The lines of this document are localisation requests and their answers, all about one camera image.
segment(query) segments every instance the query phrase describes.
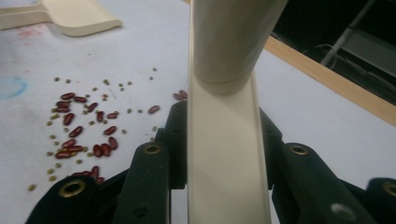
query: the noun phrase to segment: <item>red bean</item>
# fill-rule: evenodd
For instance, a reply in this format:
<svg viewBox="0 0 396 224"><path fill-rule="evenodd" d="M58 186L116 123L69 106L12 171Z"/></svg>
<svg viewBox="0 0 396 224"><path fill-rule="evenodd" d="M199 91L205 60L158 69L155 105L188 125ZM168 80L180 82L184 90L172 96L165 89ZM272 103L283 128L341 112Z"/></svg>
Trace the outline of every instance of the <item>red bean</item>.
<svg viewBox="0 0 396 224"><path fill-rule="evenodd" d="M148 113L149 114L154 114L154 113L156 113L159 110L160 110L160 107L158 105L154 105L148 110Z"/></svg>
<svg viewBox="0 0 396 224"><path fill-rule="evenodd" d="M69 125L73 121L73 118L74 118L73 113L69 113L66 116L64 116L64 125L66 126Z"/></svg>
<svg viewBox="0 0 396 224"><path fill-rule="evenodd" d="M177 93L174 93L174 97L175 97L175 99L177 99L179 101L183 100L183 97L181 95L177 94Z"/></svg>
<svg viewBox="0 0 396 224"><path fill-rule="evenodd" d="M99 145L93 146L93 155L95 155L95 157L102 157L102 149L99 147Z"/></svg>
<svg viewBox="0 0 396 224"><path fill-rule="evenodd" d="M183 90L180 90L178 93L180 93L183 100L186 100L189 97L189 95Z"/></svg>
<svg viewBox="0 0 396 224"><path fill-rule="evenodd" d="M116 150L117 147L119 147L119 143L114 137L109 137L108 138L108 143L110 144L110 148L113 150Z"/></svg>
<svg viewBox="0 0 396 224"><path fill-rule="evenodd" d="M104 180L105 180L105 179L104 179L103 177L98 177L98 178L96 179L96 181L98 182L98 184L102 184Z"/></svg>
<svg viewBox="0 0 396 224"><path fill-rule="evenodd" d="M89 174L90 174L89 171L83 171L83 172L76 172L76 173L73 173L72 175L89 175Z"/></svg>
<svg viewBox="0 0 396 224"><path fill-rule="evenodd" d="M69 137L75 138L75 137L79 136L81 133L82 133L82 127L78 126L75 130L73 130L73 132L71 132L69 134Z"/></svg>
<svg viewBox="0 0 396 224"><path fill-rule="evenodd" d="M70 139L62 144L62 147L73 147L76 144L76 139Z"/></svg>
<svg viewBox="0 0 396 224"><path fill-rule="evenodd" d="M105 115L105 112L99 111L96 115L96 120L100 123L103 121L103 116Z"/></svg>
<svg viewBox="0 0 396 224"><path fill-rule="evenodd" d="M84 147L82 146L73 146L67 149L67 151L69 152L80 152L82 151L82 149L84 149Z"/></svg>
<svg viewBox="0 0 396 224"><path fill-rule="evenodd" d="M118 115L119 115L119 113L114 112L114 113L108 114L107 118L108 119L116 119Z"/></svg>
<svg viewBox="0 0 396 224"><path fill-rule="evenodd" d="M108 129L106 129L106 130L103 132L103 134L105 134L105 135L111 135L111 134L113 134L116 130L117 130L117 127L116 127L116 126L111 126L111 127L109 127Z"/></svg>
<svg viewBox="0 0 396 224"><path fill-rule="evenodd" d="M58 113L69 113L70 109L67 107L58 107L55 109L55 111Z"/></svg>
<svg viewBox="0 0 396 224"><path fill-rule="evenodd" d="M97 179L99 177L99 166L93 166L92 167L91 176L93 176L95 179Z"/></svg>
<svg viewBox="0 0 396 224"><path fill-rule="evenodd" d="M72 153L69 151L61 151L55 154L56 159L65 159L65 158L70 158L72 156Z"/></svg>
<svg viewBox="0 0 396 224"><path fill-rule="evenodd" d="M61 96L61 99L63 100L70 100L71 98L73 98L75 96L75 94L73 92L69 92L69 93L65 93Z"/></svg>
<svg viewBox="0 0 396 224"><path fill-rule="evenodd" d="M74 100L75 100L77 103L86 103L86 102L87 102L87 98L81 97L81 96L75 96Z"/></svg>
<svg viewBox="0 0 396 224"><path fill-rule="evenodd" d="M67 108L69 107L70 103L67 101L58 101L56 103L56 106L61 107L61 108Z"/></svg>
<svg viewBox="0 0 396 224"><path fill-rule="evenodd" d="M96 107L98 106L98 103L93 103L90 106L88 106L88 112L92 112Z"/></svg>
<svg viewBox="0 0 396 224"><path fill-rule="evenodd" d="M106 156L106 157L109 157L109 156L110 156L110 154L111 154L111 148L110 148L110 146L109 146L108 144L103 143L103 144L101 145L101 149L102 149L102 153L103 153L104 156Z"/></svg>

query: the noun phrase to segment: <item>blue stain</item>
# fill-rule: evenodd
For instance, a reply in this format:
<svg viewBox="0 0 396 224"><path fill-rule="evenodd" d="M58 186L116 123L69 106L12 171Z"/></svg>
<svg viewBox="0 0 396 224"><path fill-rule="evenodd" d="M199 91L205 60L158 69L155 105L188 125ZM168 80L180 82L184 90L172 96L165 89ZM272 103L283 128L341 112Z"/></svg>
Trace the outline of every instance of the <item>blue stain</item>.
<svg viewBox="0 0 396 224"><path fill-rule="evenodd" d="M20 77L0 77L0 100L20 96L26 86L26 82Z"/></svg>

